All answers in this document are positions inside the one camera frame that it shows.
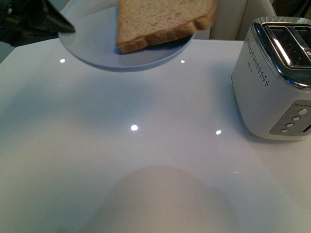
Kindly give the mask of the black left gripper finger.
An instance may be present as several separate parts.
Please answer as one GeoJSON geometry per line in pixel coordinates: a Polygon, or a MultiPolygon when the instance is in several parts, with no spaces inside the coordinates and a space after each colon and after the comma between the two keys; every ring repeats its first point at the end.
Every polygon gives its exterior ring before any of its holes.
{"type": "Polygon", "coordinates": [[[23,46],[73,33],[74,26],[48,0],[2,0],[0,40],[23,46]]]}

